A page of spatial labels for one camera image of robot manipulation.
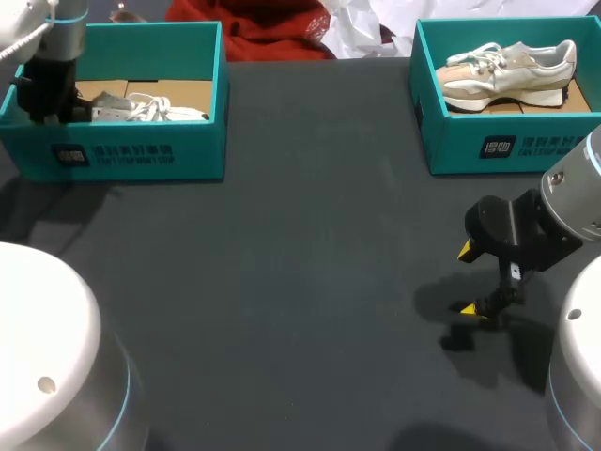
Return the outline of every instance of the cardboard insert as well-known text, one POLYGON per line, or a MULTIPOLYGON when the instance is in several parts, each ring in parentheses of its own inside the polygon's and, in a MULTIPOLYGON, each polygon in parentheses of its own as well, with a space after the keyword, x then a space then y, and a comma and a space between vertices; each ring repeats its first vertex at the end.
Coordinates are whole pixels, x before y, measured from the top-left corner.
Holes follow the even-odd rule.
MULTIPOLYGON (((544 114, 554 115, 558 113, 591 113, 589 104, 584 99, 582 91, 578 87, 576 80, 572 80, 567 88, 567 100, 560 108, 545 108, 542 106, 529 106, 523 103, 503 103, 498 105, 490 105, 479 113, 481 115, 521 115, 521 114, 544 114)), ((456 115, 473 115, 473 113, 457 113, 449 110, 449 114, 456 115)))
POLYGON ((154 82, 133 82, 127 80, 77 82, 82 98, 91 101, 102 91, 127 97, 137 92, 149 96, 166 97, 173 106, 194 108, 211 115, 213 83, 203 80, 159 80, 154 82))

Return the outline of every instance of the shoe sole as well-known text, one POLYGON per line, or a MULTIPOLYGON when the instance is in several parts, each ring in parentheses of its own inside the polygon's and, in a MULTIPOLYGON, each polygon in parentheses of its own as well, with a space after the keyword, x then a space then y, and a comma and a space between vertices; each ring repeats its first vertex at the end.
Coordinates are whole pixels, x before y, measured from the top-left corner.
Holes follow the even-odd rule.
POLYGON ((518 102, 529 106, 560 108, 567 99, 567 86, 562 89, 544 91, 512 90, 502 92, 493 97, 477 100, 454 99, 443 97, 453 111, 462 113, 482 113, 487 106, 494 103, 518 102))

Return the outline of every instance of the sneaker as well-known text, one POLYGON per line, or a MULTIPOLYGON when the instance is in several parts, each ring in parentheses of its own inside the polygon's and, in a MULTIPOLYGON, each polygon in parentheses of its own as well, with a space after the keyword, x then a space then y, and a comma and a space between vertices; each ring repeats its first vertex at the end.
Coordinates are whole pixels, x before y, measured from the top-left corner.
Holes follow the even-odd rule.
POLYGON ((572 40, 542 48, 518 42, 504 49, 492 42, 451 56, 436 74, 447 104, 476 113, 500 99, 562 106, 575 70, 576 44, 572 40))
POLYGON ((166 97, 153 97, 139 92, 127 98, 102 92, 92 101, 94 122, 163 122, 181 120, 209 120, 207 113, 194 108, 171 106, 166 97))

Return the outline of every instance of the box logo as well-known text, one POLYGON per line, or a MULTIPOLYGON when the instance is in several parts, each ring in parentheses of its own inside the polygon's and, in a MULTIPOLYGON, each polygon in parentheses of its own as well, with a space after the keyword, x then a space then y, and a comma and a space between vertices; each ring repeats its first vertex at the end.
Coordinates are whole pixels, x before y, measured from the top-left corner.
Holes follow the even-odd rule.
POLYGON ((90 162, 85 155, 84 146, 80 144, 52 144, 54 157, 61 166, 88 167, 90 162))
POLYGON ((507 158, 515 143, 515 136, 488 136, 480 149, 480 158, 507 158))

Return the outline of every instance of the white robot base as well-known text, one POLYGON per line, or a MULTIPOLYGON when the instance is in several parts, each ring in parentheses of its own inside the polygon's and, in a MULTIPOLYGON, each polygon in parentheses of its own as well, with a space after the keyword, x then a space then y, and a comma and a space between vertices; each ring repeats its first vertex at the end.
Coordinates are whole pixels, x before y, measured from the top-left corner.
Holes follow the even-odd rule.
POLYGON ((560 451, 601 449, 601 257, 565 299, 547 378, 547 420, 560 451))
POLYGON ((139 451, 143 391, 67 264, 0 243, 0 449, 139 451))

